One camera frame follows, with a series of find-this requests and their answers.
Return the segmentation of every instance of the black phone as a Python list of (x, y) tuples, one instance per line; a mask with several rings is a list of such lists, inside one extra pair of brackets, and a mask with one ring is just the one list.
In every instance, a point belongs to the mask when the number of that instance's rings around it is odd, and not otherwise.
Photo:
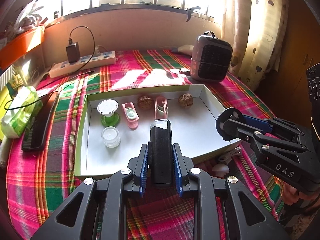
[(58, 101), (58, 92), (49, 93), (41, 98), (42, 108), (27, 124), (21, 150), (24, 152), (42, 151), (47, 137), (51, 114)]

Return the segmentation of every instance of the walnut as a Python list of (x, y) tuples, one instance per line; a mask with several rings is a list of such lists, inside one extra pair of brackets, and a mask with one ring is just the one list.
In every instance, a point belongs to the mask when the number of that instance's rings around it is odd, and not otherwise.
[(179, 104), (182, 106), (184, 109), (188, 109), (193, 105), (193, 97), (192, 95), (188, 94), (183, 94), (178, 98)]
[(139, 97), (138, 107), (142, 110), (150, 110), (153, 107), (153, 99), (148, 96)]

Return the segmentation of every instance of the white power strip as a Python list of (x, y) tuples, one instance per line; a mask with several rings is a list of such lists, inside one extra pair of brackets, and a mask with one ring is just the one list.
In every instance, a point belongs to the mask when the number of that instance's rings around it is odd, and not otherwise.
[[(62, 76), (65, 74), (72, 73), (74, 71), (77, 71), (81, 66), (83, 66), (91, 57), (91, 55), (81, 57), (77, 62), (69, 63), (68, 61), (61, 62), (58, 64), (54, 64), (49, 71), (49, 75), (51, 78), (55, 78), (58, 76)], [(88, 68), (94, 68), (94, 67), (100, 67), (105, 65), (111, 65), (116, 63), (116, 52), (115, 51), (109, 51), (109, 52), (103, 52), (97, 57), (93, 57), (87, 65), (85, 65), (83, 69)]]

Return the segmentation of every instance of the striped tablecloth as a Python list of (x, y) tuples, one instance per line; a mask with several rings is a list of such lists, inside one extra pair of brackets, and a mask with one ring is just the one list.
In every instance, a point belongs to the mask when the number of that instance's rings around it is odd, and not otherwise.
[[(7, 196), (11, 221), (23, 238), (29, 239), (48, 216), (79, 185), (74, 177), (74, 152), (77, 127), (88, 93), (110, 90), (191, 84), (179, 68), (189, 68), (190, 57), (168, 50), (117, 52), (115, 65), (96, 68), (67, 82), (60, 93), (51, 119), (45, 149), (40, 154), (23, 153), (21, 139), (14, 140), (7, 168)], [(49, 88), (66, 82), (63, 78)], [(40, 86), (50, 82), (43, 81)], [(221, 83), (208, 84), (225, 107), (236, 107), (243, 114), (270, 118), (273, 114), (245, 85), (228, 74)], [(277, 178), (257, 167), (255, 155), (247, 143), (243, 154), (229, 164), (230, 175), (238, 177), (278, 218), (283, 203), (281, 184)], [(210, 172), (213, 160), (198, 167)], [(145, 196), (130, 200), (128, 209), (129, 239), (192, 239), (193, 200), (180, 199), (174, 189), (147, 187)]]

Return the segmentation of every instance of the human hand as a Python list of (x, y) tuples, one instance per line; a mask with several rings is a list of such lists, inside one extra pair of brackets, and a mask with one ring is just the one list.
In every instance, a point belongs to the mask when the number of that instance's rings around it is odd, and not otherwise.
[[(282, 200), (285, 204), (291, 206), (293, 203), (297, 203), (299, 198), (301, 198), (303, 200), (309, 200), (312, 202), (313, 200), (315, 200), (318, 197), (319, 194), (320, 194), (320, 189), (318, 189), (317, 191), (315, 191), (311, 195), (306, 195), (302, 192), (298, 192), (296, 188), (290, 186), (288, 183), (284, 183)], [(306, 211), (308, 211), (312, 208), (318, 207), (318, 206), (320, 206), (320, 199), (312, 207), (309, 207)]]

